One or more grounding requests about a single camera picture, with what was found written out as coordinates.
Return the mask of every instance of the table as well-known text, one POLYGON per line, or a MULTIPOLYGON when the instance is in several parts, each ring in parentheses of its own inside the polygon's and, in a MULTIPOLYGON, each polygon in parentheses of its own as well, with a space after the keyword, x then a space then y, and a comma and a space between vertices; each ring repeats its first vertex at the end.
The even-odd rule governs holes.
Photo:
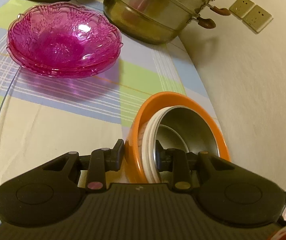
MULTIPOLYGON (((103 10, 101 0, 71 2, 103 10)), ((97 148, 113 147, 117 139, 127 137, 142 103, 160 91, 189 96, 217 122, 178 37, 155 46, 123 34, 124 46, 115 65, 89 78, 47 78, 19 68, 6 51, 7 28, 17 14, 35 4, 0 0, 0 106, 4 101, 0 111, 0 184, 68 151, 88 155, 97 148)), ((127 179, 125 174, 111 171, 107 181, 127 179)))

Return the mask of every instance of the pot handle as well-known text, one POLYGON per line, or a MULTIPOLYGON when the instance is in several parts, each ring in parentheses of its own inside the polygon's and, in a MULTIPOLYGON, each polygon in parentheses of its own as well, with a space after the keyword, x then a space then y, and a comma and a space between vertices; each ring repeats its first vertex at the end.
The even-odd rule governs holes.
POLYGON ((219 15, 223 15, 223 16, 228 16, 228 15, 231 15, 231 12, 229 9, 227 8, 217 8, 216 6, 213 6, 213 5, 210 5, 210 4, 207 4, 206 6, 208 6, 213 12, 219 14, 219 15))
POLYGON ((197 22, 198 25, 205 29, 213 29, 216 27, 216 24, 212 19, 203 19, 202 17, 197 17, 190 19, 188 23, 190 23, 191 21, 197 22))

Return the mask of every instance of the metal rivet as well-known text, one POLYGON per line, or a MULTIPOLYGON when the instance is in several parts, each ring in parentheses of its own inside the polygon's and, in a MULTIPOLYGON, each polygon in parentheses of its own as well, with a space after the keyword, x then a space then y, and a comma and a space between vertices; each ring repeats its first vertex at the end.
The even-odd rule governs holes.
POLYGON ((103 183, 99 181, 92 181, 87 185, 87 187, 89 189, 101 189, 103 188, 103 183))
POLYGON ((176 187, 177 189, 189 189, 191 187, 191 184, 187 181, 179 181, 175 183, 174 187, 176 187))

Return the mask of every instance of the brown handle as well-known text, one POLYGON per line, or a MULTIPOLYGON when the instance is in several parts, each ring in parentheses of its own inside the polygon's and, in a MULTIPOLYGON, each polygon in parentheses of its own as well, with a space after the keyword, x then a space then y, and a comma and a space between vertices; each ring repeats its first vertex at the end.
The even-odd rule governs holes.
POLYGON ((216 27, 216 24, 212 19, 203 19, 201 17, 198 17, 197 20, 198 20, 198 25, 200 25, 205 29, 213 29, 216 27))
POLYGON ((220 14, 220 15, 224 15, 224 16, 228 16, 228 15, 231 15, 231 12, 229 9, 227 8, 217 8, 216 6, 213 6, 213 7, 210 7, 210 9, 213 11, 213 12, 216 12, 217 14, 220 14))

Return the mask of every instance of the ribbed black surface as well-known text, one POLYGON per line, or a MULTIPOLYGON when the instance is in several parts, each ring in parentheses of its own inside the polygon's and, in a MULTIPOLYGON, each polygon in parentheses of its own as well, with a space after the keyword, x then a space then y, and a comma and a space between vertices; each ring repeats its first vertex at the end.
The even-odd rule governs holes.
POLYGON ((112 184, 67 219, 41 228, 0 226, 6 240, 266 240, 278 226, 232 228, 207 217, 190 195, 165 184, 112 184))

